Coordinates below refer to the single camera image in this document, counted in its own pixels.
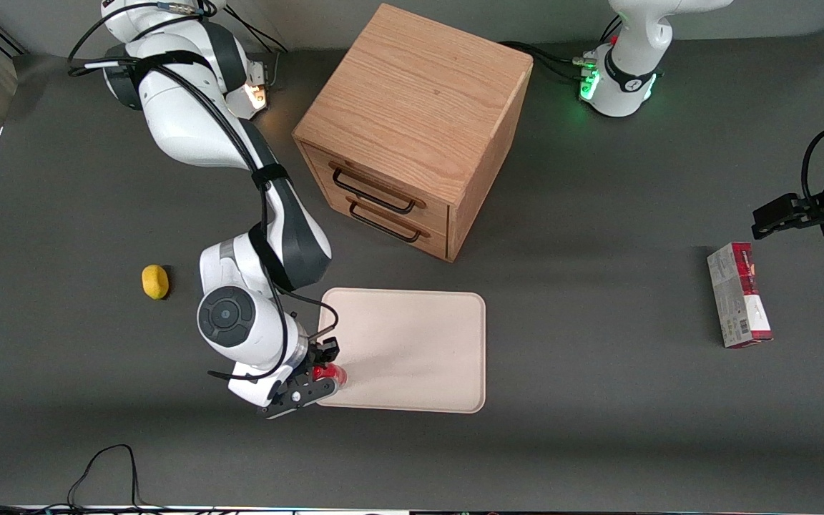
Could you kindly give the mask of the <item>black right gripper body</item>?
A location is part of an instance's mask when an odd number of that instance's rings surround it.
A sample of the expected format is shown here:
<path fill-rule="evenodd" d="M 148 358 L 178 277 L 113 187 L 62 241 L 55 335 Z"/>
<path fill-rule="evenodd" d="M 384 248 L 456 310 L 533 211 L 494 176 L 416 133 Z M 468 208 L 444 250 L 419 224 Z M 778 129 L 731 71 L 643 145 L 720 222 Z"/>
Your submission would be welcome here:
<path fill-rule="evenodd" d="M 292 371 L 285 383 L 279 388 L 281 393 L 293 391 L 293 389 L 299 387 L 306 387 L 313 381 L 329 376 L 329 365 L 314 365 L 314 342 L 311 342 L 308 346 L 307 355 L 305 355 L 300 365 L 297 365 L 297 368 Z"/>

